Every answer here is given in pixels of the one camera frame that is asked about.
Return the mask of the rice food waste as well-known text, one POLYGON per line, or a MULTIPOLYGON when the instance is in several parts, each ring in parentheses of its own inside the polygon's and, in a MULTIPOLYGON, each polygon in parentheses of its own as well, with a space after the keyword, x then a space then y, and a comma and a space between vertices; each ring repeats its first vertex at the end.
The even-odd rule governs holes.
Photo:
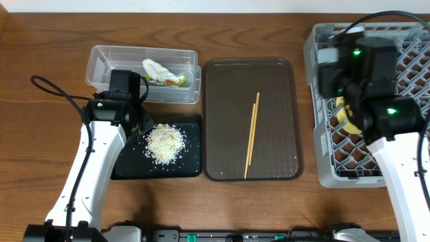
POLYGON ((176 125, 157 124, 145 136, 144 155, 157 165, 175 163, 185 148, 185 132, 176 125))

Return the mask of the white tissue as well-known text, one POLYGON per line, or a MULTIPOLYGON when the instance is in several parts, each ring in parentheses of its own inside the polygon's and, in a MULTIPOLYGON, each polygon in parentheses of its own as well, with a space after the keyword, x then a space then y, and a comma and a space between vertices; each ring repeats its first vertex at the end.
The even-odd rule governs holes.
POLYGON ((148 75, 150 75, 154 80, 166 81, 167 79, 176 81, 176 75, 171 73, 168 69, 161 66, 159 63, 153 61, 150 58, 144 59, 142 65, 148 75))

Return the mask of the yellow plate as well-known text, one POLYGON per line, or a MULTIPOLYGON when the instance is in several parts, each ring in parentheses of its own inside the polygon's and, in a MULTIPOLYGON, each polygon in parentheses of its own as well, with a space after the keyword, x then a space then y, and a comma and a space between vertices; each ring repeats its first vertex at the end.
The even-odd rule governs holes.
POLYGON ((361 134, 361 130, 349 121, 347 110, 345 108, 345 100, 343 97, 338 97, 336 99, 336 107, 341 108, 337 112, 336 117, 339 123, 346 123, 346 125, 343 127, 344 131, 348 132, 349 134, 361 134))

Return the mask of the green snack wrapper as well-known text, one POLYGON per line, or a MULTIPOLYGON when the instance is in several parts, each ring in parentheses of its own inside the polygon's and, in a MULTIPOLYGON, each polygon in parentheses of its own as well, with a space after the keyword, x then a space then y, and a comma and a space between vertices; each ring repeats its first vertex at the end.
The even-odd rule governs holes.
POLYGON ((154 80, 150 75, 146 74, 144 76, 145 80, 148 81, 151 85, 158 85, 158 86, 174 86, 174 87, 180 87, 187 81, 186 76, 175 76, 177 79, 176 81, 172 81, 167 79, 166 81, 157 81, 154 80))

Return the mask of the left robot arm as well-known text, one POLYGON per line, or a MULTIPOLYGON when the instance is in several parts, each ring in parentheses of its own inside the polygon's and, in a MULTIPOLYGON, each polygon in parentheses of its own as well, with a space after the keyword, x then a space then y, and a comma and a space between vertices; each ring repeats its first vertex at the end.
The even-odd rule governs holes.
POLYGON ((147 81, 133 71, 113 70, 109 88, 87 98, 80 108, 77 96, 69 95, 51 81, 33 75, 32 84, 42 81, 50 93, 66 98, 83 123, 79 148, 60 197, 41 225, 28 225, 24 241, 142 241, 142 229, 121 226, 103 233, 101 215, 112 171, 122 149, 133 138, 153 127, 142 103, 147 81))

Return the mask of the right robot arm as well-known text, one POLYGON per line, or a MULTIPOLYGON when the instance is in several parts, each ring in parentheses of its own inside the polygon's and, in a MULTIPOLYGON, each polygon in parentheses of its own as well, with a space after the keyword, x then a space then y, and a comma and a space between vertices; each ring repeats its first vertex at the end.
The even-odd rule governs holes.
POLYGON ((337 36, 335 48, 338 59, 318 66, 320 94, 344 99, 384 176, 401 241, 428 241, 428 122, 413 98, 397 94, 396 44, 356 33, 337 36))

